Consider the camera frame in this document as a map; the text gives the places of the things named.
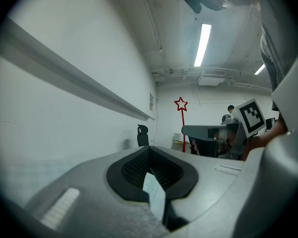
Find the ceiling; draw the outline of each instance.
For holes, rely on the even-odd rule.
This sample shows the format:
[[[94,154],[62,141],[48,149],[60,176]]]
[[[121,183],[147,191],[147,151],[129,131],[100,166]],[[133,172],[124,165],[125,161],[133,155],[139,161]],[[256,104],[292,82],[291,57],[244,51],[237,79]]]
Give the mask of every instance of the ceiling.
[[[269,90],[260,56],[260,14],[251,7],[195,14],[184,0],[118,0],[157,85],[197,81],[203,68],[225,70],[223,84]],[[194,67],[202,23],[212,26],[201,68]]]

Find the white wall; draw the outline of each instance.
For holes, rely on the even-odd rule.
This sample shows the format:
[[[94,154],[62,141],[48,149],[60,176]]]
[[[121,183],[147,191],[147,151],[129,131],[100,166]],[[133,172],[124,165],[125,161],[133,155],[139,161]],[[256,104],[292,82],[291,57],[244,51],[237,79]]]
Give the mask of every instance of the white wall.
[[[158,127],[156,146],[171,148],[174,133],[181,133],[181,112],[174,103],[181,96],[187,101],[184,112],[186,125],[219,125],[222,116],[228,114],[229,105],[238,106],[255,98],[266,119],[278,118],[279,112],[272,111],[270,94],[232,87],[202,87],[197,84],[180,84],[157,87]]]
[[[10,17],[94,80],[156,116],[155,104],[149,110],[149,93],[156,99],[154,82],[116,0],[23,0]],[[11,51],[48,77],[71,84]],[[0,55],[0,169],[31,160],[83,161],[136,147],[137,124],[147,125],[153,139],[155,120],[135,119],[79,98]]]

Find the fluorescent light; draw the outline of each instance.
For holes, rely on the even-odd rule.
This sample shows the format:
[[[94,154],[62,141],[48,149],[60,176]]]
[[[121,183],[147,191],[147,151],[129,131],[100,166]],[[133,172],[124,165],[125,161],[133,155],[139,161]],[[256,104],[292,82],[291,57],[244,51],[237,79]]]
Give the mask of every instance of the fluorescent light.
[[[209,37],[211,32],[211,25],[202,24],[200,44],[198,48],[197,57],[195,58],[194,67],[200,67],[204,57],[205,50],[207,49]]]
[[[265,68],[265,65],[263,64],[262,66],[260,66],[260,68],[255,72],[255,75],[257,75],[258,73],[260,73],[263,68]]]

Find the red star decoration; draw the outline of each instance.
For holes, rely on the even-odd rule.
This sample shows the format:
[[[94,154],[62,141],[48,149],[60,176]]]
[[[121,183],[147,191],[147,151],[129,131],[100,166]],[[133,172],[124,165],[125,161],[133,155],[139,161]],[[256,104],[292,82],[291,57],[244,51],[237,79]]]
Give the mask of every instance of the red star decoration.
[[[187,111],[187,108],[186,108],[186,105],[188,104],[186,101],[183,101],[183,99],[180,97],[178,101],[174,101],[174,103],[176,105],[178,105],[178,111],[180,110],[184,110],[184,111]]]

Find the man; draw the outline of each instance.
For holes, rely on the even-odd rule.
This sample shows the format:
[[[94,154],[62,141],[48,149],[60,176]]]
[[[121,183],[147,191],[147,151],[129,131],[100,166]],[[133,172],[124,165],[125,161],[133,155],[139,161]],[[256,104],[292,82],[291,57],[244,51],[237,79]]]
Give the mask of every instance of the man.
[[[282,0],[199,1],[202,5],[215,11],[234,6],[253,6],[260,11],[262,20],[261,55],[274,91],[298,56],[298,27],[286,4]],[[273,103],[272,110],[278,111],[275,103]],[[246,160],[251,150],[265,147],[273,138],[286,132],[287,127],[280,113],[278,121],[269,132],[251,138],[241,159]],[[234,133],[229,133],[228,140],[232,142],[234,139]]]
[[[233,105],[229,105],[228,108],[227,108],[228,112],[230,114],[232,114],[233,110],[234,110],[234,106]]]

